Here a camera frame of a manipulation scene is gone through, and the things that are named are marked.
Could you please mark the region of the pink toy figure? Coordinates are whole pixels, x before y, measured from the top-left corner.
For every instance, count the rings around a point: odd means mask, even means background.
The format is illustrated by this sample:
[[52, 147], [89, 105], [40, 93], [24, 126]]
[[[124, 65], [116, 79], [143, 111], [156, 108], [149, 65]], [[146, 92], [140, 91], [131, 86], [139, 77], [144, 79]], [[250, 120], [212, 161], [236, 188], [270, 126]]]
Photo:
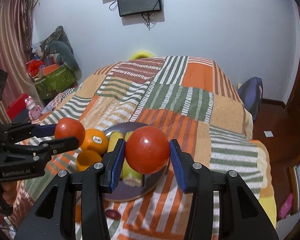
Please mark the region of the pink toy figure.
[[26, 109], [29, 111], [29, 119], [31, 121], [36, 121], [41, 117], [43, 109], [31, 96], [25, 99], [25, 105]]

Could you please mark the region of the large red tomato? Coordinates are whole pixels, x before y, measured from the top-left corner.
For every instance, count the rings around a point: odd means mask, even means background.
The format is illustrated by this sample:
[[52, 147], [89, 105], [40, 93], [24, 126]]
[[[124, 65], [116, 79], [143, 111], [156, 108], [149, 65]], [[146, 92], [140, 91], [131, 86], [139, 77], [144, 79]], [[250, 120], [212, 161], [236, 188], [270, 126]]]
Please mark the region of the large red tomato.
[[167, 165], [169, 158], [168, 138], [154, 126], [136, 129], [126, 141], [125, 159], [138, 173], [156, 173]]

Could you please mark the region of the red box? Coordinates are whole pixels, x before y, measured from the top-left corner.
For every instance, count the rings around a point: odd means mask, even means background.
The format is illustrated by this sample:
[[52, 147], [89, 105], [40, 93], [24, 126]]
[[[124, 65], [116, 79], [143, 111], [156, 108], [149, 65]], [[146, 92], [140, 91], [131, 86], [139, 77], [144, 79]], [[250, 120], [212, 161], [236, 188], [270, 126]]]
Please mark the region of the red box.
[[23, 93], [7, 107], [6, 113], [10, 120], [13, 120], [26, 107], [25, 100], [27, 98], [28, 94]]

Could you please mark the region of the striped patchwork blanket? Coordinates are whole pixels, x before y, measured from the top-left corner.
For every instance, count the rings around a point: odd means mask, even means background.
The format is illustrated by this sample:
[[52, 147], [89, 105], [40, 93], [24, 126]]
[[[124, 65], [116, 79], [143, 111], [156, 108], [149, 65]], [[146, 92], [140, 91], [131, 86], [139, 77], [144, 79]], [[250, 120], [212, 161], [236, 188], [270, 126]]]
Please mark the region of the striped patchwork blanket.
[[[214, 61], [167, 56], [105, 66], [83, 81], [41, 125], [64, 117], [85, 129], [105, 130], [136, 121], [177, 139], [194, 161], [226, 173], [236, 170], [276, 224], [276, 204], [266, 147], [252, 141], [253, 121], [236, 89]], [[55, 155], [45, 176], [18, 183], [13, 215], [18, 228], [35, 200], [59, 170], [75, 171], [79, 150]], [[122, 215], [108, 218], [111, 239], [183, 239], [191, 195], [182, 194], [170, 165], [153, 192], [125, 203], [105, 202]]]

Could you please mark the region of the camouflage patterned cushion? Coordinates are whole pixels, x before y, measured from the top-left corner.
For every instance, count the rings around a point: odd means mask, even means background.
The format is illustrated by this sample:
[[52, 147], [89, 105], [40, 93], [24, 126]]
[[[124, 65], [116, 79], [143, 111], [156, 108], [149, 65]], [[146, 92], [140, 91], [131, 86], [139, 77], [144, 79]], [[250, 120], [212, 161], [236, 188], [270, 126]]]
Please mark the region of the camouflage patterned cushion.
[[65, 43], [70, 48], [70, 51], [72, 52], [72, 54], [74, 54], [72, 46], [69, 42], [69, 39], [68, 39], [66, 32], [62, 25], [59, 25], [55, 29], [55, 31], [50, 34], [50, 36], [48, 36], [45, 40], [40, 42], [39, 46], [42, 49], [42, 51], [44, 51], [47, 48], [48, 44], [52, 41], [61, 41], [61, 42]]

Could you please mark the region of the purple ceramic plate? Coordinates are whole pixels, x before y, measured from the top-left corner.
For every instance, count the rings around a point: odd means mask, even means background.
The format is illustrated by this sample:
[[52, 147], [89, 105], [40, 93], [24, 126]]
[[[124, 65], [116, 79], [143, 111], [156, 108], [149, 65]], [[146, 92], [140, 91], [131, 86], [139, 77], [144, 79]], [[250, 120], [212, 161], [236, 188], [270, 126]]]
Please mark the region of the purple ceramic plate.
[[[147, 126], [147, 124], [141, 122], [124, 122], [106, 128], [104, 133], [109, 139], [111, 133], [115, 131], [119, 131], [123, 135], [126, 135], [127, 132], [132, 132], [143, 126]], [[167, 165], [157, 173], [144, 175], [142, 187], [132, 187], [120, 180], [117, 188], [111, 194], [103, 194], [103, 199], [109, 202], [128, 202], [146, 195], [155, 189], [159, 181], [161, 181], [167, 173], [169, 164], [170, 163], [167, 163]]]

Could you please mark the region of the checkered patchwork quilt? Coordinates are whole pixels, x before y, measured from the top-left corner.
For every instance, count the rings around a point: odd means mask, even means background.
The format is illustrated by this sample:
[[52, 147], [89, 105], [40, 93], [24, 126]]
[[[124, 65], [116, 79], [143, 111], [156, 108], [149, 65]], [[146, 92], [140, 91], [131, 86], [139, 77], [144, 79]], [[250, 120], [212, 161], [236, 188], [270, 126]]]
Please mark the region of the checkered patchwork quilt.
[[50, 101], [42, 110], [42, 114], [54, 111], [56, 107], [72, 92], [74, 92], [76, 88], [69, 88], [65, 91], [59, 93], [52, 101]]

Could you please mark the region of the green yellow banana piece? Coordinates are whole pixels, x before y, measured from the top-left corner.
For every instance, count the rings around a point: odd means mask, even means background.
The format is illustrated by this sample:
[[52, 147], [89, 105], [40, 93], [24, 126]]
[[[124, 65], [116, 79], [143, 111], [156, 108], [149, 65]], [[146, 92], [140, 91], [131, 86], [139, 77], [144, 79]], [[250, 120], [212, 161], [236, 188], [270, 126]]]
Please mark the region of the green yellow banana piece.
[[142, 187], [143, 185], [143, 175], [134, 171], [126, 159], [124, 160], [122, 171], [121, 171], [121, 179], [122, 181], [131, 187]]

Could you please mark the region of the dark red plum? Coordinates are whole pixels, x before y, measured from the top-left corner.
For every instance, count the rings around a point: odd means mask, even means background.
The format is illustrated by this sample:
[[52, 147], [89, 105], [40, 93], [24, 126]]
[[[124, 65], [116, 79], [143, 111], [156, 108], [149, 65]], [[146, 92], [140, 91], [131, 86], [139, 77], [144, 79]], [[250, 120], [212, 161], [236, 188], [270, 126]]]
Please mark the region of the dark red plum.
[[113, 220], [120, 220], [121, 219], [121, 214], [117, 210], [107, 209], [105, 211], [105, 214], [108, 218], [111, 218]]

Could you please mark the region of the smaller red tomato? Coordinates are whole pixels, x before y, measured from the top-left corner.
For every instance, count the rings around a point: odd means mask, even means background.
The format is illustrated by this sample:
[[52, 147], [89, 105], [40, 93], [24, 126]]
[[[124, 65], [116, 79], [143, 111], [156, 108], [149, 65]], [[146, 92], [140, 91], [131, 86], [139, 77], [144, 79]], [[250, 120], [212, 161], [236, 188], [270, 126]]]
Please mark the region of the smaller red tomato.
[[78, 146], [81, 147], [85, 139], [85, 127], [82, 123], [73, 118], [62, 118], [56, 125], [55, 139], [75, 137], [78, 140]]

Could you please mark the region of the wall mounted black monitor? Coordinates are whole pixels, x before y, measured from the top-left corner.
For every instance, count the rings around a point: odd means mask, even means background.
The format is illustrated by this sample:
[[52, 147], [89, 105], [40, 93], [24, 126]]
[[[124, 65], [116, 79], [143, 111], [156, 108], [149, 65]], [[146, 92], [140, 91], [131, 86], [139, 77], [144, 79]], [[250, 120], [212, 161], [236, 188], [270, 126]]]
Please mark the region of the wall mounted black monitor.
[[119, 16], [161, 11], [161, 0], [117, 0]]

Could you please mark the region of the large orange with sticker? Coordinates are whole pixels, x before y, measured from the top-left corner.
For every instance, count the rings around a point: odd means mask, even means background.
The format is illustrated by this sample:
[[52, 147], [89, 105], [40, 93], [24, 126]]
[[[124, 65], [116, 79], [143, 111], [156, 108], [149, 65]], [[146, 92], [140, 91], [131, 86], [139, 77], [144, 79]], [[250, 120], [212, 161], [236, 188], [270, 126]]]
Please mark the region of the large orange with sticker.
[[108, 144], [109, 140], [103, 131], [90, 128], [85, 131], [85, 139], [81, 145], [81, 150], [94, 151], [102, 155], [107, 152]]

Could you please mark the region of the large plain orange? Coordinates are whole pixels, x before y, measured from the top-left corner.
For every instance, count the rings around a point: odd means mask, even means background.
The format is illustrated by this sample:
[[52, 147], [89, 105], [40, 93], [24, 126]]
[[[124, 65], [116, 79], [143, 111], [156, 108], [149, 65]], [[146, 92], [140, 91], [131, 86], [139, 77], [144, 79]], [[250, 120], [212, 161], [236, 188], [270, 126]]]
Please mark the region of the large plain orange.
[[76, 159], [76, 168], [78, 172], [85, 171], [91, 165], [101, 162], [102, 157], [94, 151], [82, 150]]

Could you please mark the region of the blue backpack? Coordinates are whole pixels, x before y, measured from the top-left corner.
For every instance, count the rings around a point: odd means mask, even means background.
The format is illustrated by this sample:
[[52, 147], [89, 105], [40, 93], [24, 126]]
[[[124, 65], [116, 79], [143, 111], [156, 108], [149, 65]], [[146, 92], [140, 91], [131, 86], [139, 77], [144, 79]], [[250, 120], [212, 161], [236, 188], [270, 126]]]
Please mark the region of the blue backpack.
[[255, 121], [263, 99], [262, 79], [259, 77], [250, 78], [239, 87], [237, 93], [245, 109], [251, 114], [253, 121]]

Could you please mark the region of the green floral storage box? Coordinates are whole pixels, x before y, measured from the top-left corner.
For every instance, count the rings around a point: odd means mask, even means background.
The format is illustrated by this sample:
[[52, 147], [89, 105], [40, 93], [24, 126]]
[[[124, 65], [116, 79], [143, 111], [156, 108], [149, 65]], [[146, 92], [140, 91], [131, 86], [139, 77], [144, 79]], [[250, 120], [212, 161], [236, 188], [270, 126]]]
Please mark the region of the green floral storage box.
[[53, 95], [65, 91], [76, 79], [67, 66], [60, 66], [50, 74], [34, 82], [38, 94], [43, 100], [50, 99]]

